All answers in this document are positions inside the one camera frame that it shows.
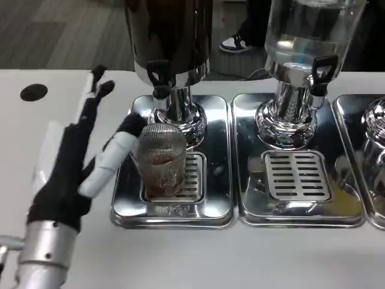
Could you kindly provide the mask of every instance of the white tabletop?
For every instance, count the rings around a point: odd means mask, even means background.
[[[0,234],[23,236],[31,203],[31,175],[50,119],[69,123],[85,71],[0,70]],[[151,92],[132,72],[108,72],[114,93],[99,107],[89,155],[115,131],[135,97]],[[48,94],[24,102],[26,85],[42,83]],[[245,92],[273,92],[274,79],[202,82],[195,94],[231,101]],[[383,93],[385,73],[342,73],[329,98],[345,93]],[[124,230],[109,221],[113,182],[98,197],[76,243],[64,288],[382,288],[385,232],[357,229],[249,228],[238,222],[223,231]],[[10,288],[16,254],[0,283]]]

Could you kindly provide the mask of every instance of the glass cup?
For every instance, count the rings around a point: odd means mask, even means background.
[[[165,123],[145,127],[132,156],[148,196],[172,196],[182,189],[186,137],[179,128]]]

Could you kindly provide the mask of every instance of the robotic hand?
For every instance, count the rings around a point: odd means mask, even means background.
[[[10,250],[20,250],[15,289],[57,289],[66,281],[81,217],[114,176],[147,125],[129,114],[102,151],[84,168],[88,141],[102,98],[114,82],[101,85],[106,71],[98,66],[88,77],[79,110],[69,126],[49,124],[35,169],[36,195],[29,209],[24,239],[0,235],[0,274]]]

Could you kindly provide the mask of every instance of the sneaker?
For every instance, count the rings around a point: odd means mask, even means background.
[[[224,52],[242,53],[245,51],[253,50],[254,46],[246,45],[245,40],[243,40],[239,34],[235,34],[234,36],[222,42],[219,45],[219,48]]]

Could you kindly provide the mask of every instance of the metal grate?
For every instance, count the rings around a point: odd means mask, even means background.
[[[146,202],[162,202],[162,203],[191,203],[198,202],[203,198],[203,183],[205,176],[206,161],[205,156],[201,153],[186,154],[185,168],[185,184],[180,192],[169,197],[154,197],[147,195],[144,186],[142,185],[143,199]]]
[[[278,200],[325,201],[331,196],[323,159],[319,152],[266,151],[268,188]]]

